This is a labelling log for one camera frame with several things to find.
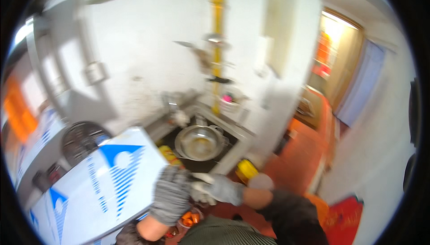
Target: stainless steel pot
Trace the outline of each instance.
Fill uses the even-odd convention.
[[[207,161],[217,157],[229,144],[222,128],[216,125],[192,125],[183,129],[175,138],[179,158]]]

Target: hand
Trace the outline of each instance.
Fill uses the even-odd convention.
[[[243,184],[230,181],[222,174],[192,173],[192,175],[203,181],[193,182],[191,185],[193,190],[235,206],[240,206],[243,203],[243,189],[245,188]],[[206,199],[211,204],[210,198],[206,197]]]
[[[216,205],[216,200],[210,196],[209,194],[207,194],[205,191],[201,191],[201,189],[196,189],[194,188],[196,184],[198,184],[199,182],[195,182],[191,184],[191,191],[190,191],[190,196],[192,199],[194,199],[195,202],[199,202],[199,203],[205,203],[205,204],[209,204],[211,206],[215,206]]]
[[[154,199],[149,215],[166,226],[174,226],[185,212],[190,209],[190,173],[179,166],[164,169],[155,186]]]

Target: sink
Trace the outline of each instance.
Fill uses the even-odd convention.
[[[207,105],[195,99],[179,107],[191,117],[189,125],[196,124],[194,115],[198,112],[206,118],[208,125],[221,127],[224,131],[223,135],[230,141],[230,144],[223,149],[220,155],[212,160],[198,162],[179,158],[188,170],[191,172],[228,174],[240,160],[245,158],[252,144],[251,133],[236,125],[234,121],[229,121],[223,116],[215,116]],[[156,144],[167,145],[176,153],[175,138],[182,128],[172,125],[168,121],[168,113],[161,110],[153,117],[142,121],[141,126]]]

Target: cooking utensil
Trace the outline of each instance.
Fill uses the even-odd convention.
[[[175,138],[175,149],[179,158],[207,161],[217,157],[228,145],[222,128],[216,125],[192,125],[183,129]]]

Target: white wall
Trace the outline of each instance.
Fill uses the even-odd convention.
[[[321,0],[296,0],[295,11],[291,15],[294,25],[290,49],[286,50],[284,72],[279,80],[273,77],[272,72],[260,78],[255,73],[255,66],[258,38],[264,26],[265,1],[226,0],[225,33],[232,48],[225,52],[225,59],[236,66],[226,68],[224,74],[235,79],[251,98],[246,106],[251,112],[244,126],[257,134],[253,149],[257,161],[264,161],[275,148],[294,114],[314,55],[322,9]],[[261,107],[262,100],[273,83],[268,97],[269,109],[265,110]]]
[[[339,142],[320,196],[329,204],[351,193],[364,200],[354,244],[372,244],[403,196],[403,176],[415,152],[410,141],[408,104],[414,63],[405,37],[391,23],[368,23],[366,34],[397,45],[387,50],[378,83],[353,128]]]
[[[202,89],[197,59],[172,41],[201,44],[210,31],[209,0],[110,0],[80,9],[94,59],[109,75],[95,86],[83,77],[88,61],[76,9],[77,0],[50,0],[45,9],[71,81],[72,91],[63,97],[72,122],[93,120],[117,134],[162,107],[161,91]]]

